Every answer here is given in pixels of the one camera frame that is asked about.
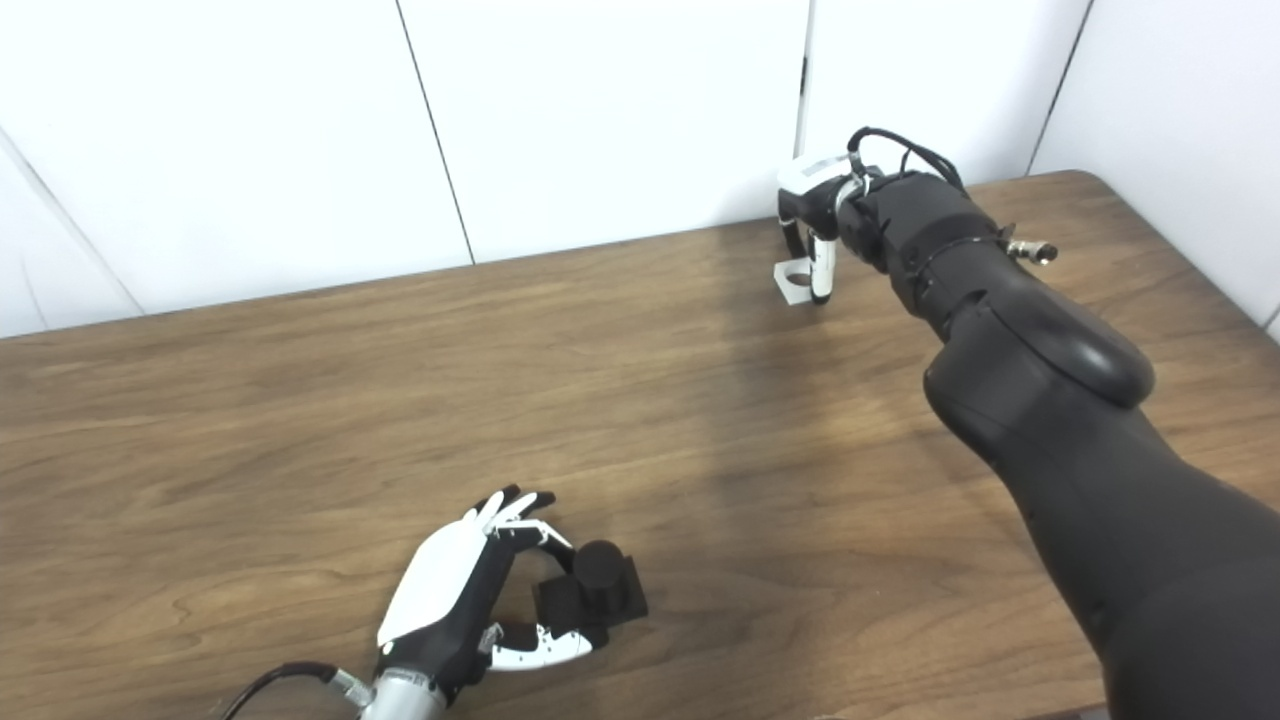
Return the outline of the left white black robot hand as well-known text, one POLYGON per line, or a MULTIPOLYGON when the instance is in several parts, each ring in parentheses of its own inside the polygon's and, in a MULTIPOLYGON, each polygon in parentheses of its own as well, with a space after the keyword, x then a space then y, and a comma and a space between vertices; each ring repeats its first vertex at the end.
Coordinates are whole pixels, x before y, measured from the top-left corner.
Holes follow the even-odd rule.
POLYGON ((410 560, 378 628, 376 674, 422 675, 452 706, 489 671, 531 671, 605 647, 609 635, 602 626, 557 629, 494 616, 518 553, 540 550, 571 570, 575 547, 534 516, 554 501, 552 492, 507 486, 431 533, 410 560))

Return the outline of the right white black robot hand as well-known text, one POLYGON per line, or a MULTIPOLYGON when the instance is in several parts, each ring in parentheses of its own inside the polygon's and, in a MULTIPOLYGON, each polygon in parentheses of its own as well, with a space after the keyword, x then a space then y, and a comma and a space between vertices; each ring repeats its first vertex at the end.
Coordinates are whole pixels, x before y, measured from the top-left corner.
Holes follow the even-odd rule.
POLYGON ((774 268, 774 279, 790 304, 799 304, 808 278, 810 302, 824 305, 835 286, 835 265, 841 233, 838 210, 846 199, 865 188, 849 155, 795 158, 777 176, 777 219, 790 259, 774 268))

